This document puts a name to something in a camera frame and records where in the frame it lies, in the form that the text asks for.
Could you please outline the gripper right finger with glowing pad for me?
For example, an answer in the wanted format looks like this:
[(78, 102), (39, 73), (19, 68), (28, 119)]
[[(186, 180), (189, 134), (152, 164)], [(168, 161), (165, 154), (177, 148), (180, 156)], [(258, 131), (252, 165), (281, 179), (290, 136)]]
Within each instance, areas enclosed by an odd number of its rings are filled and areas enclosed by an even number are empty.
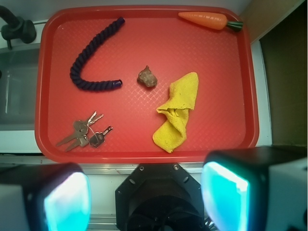
[(201, 194), (220, 231), (305, 231), (308, 150), (272, 145), (211, 151)]

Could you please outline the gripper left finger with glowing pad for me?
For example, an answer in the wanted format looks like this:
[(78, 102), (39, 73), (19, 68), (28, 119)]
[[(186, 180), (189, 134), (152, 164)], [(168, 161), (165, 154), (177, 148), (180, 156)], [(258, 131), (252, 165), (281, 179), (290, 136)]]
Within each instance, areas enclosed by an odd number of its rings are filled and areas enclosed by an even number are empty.
[(2, 231), (85, 231), (89, 178), (74, 163), (0, 168)]

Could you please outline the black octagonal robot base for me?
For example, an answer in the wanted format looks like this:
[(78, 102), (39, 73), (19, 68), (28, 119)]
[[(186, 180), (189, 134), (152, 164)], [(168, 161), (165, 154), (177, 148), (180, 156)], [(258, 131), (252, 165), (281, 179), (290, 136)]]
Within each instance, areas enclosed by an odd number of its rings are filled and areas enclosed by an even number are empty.
[(201, 185), (179, 164), (140, 164), (115, 190), (121, 231), (208, 231)]

